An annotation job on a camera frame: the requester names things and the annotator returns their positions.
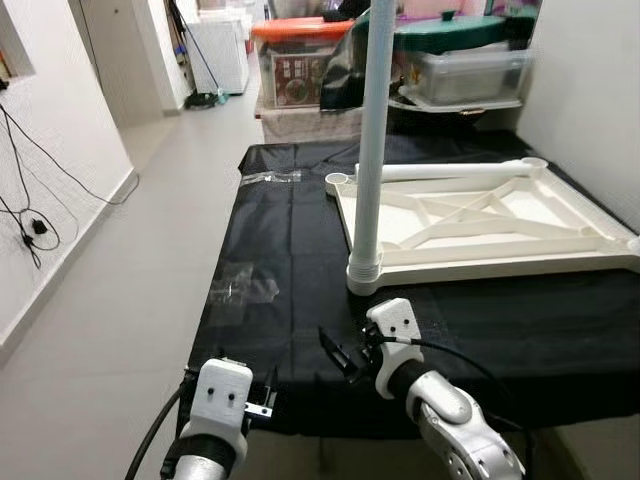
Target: white tube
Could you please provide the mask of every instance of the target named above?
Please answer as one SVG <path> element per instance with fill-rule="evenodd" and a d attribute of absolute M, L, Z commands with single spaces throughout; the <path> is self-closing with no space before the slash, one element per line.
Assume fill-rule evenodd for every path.
<path fill-rule="evenodd" d="M 547 166 L 528 159 L 511 160 L 504 163 L 441 163 L 432 165 L 385 165 L 382 168 L 382 182 L 405 180 L 429 180 L 434 178 L 529 176 Z M 356 165 L 356 178 L 360 166 Z"/>
<path fill-rule="evenodd" d="M 360 140 L 360 181 L 353 250 L 347 269 L 347 284 L 357 295 L 371 295 L 375 291 L 382 264 L 378 252 L 378 213 L 395 15 L 395 0 L 371 2 Z"/>

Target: tiled floor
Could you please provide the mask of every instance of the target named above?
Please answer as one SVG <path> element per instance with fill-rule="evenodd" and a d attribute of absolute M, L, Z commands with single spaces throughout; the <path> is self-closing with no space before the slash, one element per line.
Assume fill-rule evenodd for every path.
<path fill-rule="evenodd" d="M 120 130 L 122 143 L 137 172 L 142 172 L 146 168 L 149 160 L 178 123 L 178 119 L 178 116 L 170 116 L 158 122 Z"/>
<path fill-rule="evenodd" d="M 252 115 L 256 92 L 252 81 L 222 107 L 179 117 L 139 190 L 100 227 L 1 372 L 2 480 L 123 478 L 181 379 L 237 164 L 262 141 Z M 158 478 L 173 419 L 140 480 Z M 238 480 L 446 478 L 420 442 L 331 440 L 322 455 L 317 439 L 255 433 L 250 444 Z"/>

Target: mop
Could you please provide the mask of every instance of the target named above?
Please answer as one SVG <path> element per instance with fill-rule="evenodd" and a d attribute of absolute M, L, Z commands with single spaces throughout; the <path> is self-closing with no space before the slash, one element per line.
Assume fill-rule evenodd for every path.
<path fill-rule="evenodd" d="M 220 84 L 216 80 L 216 77 L 213 74 L 213 72 L 211 71 L 211 67 L 209 66 L 209 63 L 207 62 L 207 59 L 205 58 L 204 54 L 202 53 L 202 50 L 200 49 L 200 45 L 198 45 L 198 42 L 196 41 L 196 38 L 193 35 L 193 32 L 189 28 L 189 24 L 184 19 L 184 16 L 182 15 L 182 12 L 178 8 L 178 5 L 176 5 L 175 0 L 170 0 L 170 2 L 172 4 L 173 9 L 180 16 L 180 20 L 182 21 L 185 30 L 187 31 L 187 33 L 191 37 L 191 40 L 193 40 L 193 44 L 195 45 L 196 50 L 198 50 L 198 53 L 200 54 L 200 57 L 202 58 L 202 62 L 204 63 L 204 66 L 206 67 L 207 71 L 209 72 L 209 75 L 211 75 L 211 79 L 213 80 L 213 83 L 215 84 L 216 89 L 217 89 L 216 93 L 200 93 L 200 92 L 198 92 L 196 90 L 194 93 L 189 95 L 189 97 L 185 101 L 185 107 L 187 107 L 187 108 L 208 107 L 208 106 L 215 106 L 216 103 L 218 103 L 220 105 L 224 105 L 225 103 L 227 103 L 227 100 L 229 99 L 229 95 L 222 89 L 222 87 L 220 87 Z"/>

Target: table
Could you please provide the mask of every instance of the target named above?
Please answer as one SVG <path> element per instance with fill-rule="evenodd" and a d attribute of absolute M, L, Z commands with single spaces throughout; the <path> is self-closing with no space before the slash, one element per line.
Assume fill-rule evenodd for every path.
<path fill-rule="evenodd" d="M 502 162 L 533 153 L 512 133 L 474 130 L 389 136 L 386 148 L 387 163 Z M 513 390 L 533 427 L 638 412 L 639 275 L 568 273 L 351 295 L 347 243 L 324 177 L 352 173 L 358 153 L 357 141 L 248 150 L 190 370 L 224 353 L 254 371 L 257 392 L 277 366 L 276 411 L 269 423 L 254 423 L 257 428 L 326 437 L 417 437 L 403 408 L 380 399 L 371 383 L 344 382 L 317 334 L 321 325 L 346 348 L 355 347 L 366 310 L 403 297 L 413 303 L 423 338 L 455 347 L 491 369 Z M 471 368 L 446 354 L 425 357 L 483 408 L 508 415 L 493 387 Z M 182 422 L 188 412 L 185 398 Z"/>

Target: power adapter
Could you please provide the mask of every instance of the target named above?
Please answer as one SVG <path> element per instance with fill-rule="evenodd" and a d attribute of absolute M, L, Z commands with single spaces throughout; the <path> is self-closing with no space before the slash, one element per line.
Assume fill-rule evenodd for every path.
<path fill-rule="evenodd" d="M 36 235 L 44 235 L 49 231 L 45 223 L 42 220 L 38 220 L 36 218 L 31 220 L 31 228 L 33 228 L 33 231 Z"/>

